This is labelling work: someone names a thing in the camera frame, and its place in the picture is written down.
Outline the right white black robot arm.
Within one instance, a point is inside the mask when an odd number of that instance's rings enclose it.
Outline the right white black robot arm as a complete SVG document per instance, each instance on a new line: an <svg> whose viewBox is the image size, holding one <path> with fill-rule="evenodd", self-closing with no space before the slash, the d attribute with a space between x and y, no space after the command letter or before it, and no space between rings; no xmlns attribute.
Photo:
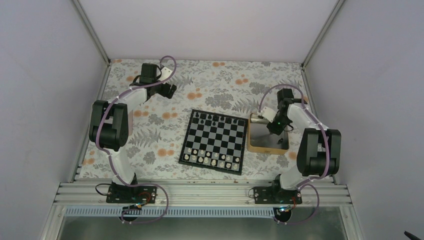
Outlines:
<svg viewBox="0 0 424 240"><path fill-rule="evenodd" d="M279 185L271 189L271 198L278 204L290 197L290 190L299 190L312 180L335 175L340 168L341 132L323 124L310 112L304 99L294 97L293 91L283 88L277 92L277 111L264 107L261 115L268 131L282 134L288 127L296 126L302 133L296 168L278 177Z"/></svg>

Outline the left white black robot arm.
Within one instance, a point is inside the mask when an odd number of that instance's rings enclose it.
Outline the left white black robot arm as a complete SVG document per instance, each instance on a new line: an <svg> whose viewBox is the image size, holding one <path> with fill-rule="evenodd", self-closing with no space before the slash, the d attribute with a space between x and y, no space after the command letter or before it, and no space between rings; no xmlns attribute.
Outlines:
<svg viewBox="0 0 424 240"><path fill-rule="evenodd" d="M89 140L107 154L114 174L112 182L122 185L119 196L131 203L139 197L137 177L126 153L125 145L133 131L135 108L159 94L171 99L177 87L169 84L174 70L163 65L144 63L129 88L111 100L97 100L92 104Z"/></svg>

